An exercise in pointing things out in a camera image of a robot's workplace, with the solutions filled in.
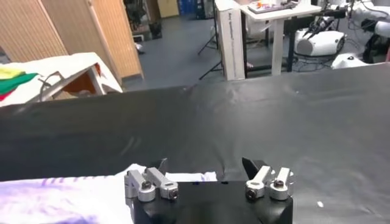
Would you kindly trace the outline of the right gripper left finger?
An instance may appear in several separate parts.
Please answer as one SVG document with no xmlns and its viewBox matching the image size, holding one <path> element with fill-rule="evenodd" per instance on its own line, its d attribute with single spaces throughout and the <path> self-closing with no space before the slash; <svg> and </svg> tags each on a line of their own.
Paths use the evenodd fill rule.
<svg viewBox="0 0 390 224">
<path fill-rule="evenodd" d="M 157 192 L 160 197 L 175 201 L 179 197 L 179 184 L 165 176 L 168 168 L 168 159 L 163 158 L 146 167 L 142 172 L 129 170 L 124 175 L 125 198 L 139 201 L 153 201 Z"/>
</svg>

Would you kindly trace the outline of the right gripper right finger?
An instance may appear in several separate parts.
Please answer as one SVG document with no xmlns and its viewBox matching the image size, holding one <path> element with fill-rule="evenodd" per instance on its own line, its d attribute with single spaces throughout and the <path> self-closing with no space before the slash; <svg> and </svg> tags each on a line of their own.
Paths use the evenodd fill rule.
<svg viewBox="0 0 390 224">
<path fill-rule="evenodd" d="M 258 200 L 268 195 L 273 200 L 287 200 L 293 195 L 294 173 L 282 167 L 276 172 L 262 160 L 242 158 L 248 180 L 245 182 L 245 195 L 248 200 Z"/>
</svg>

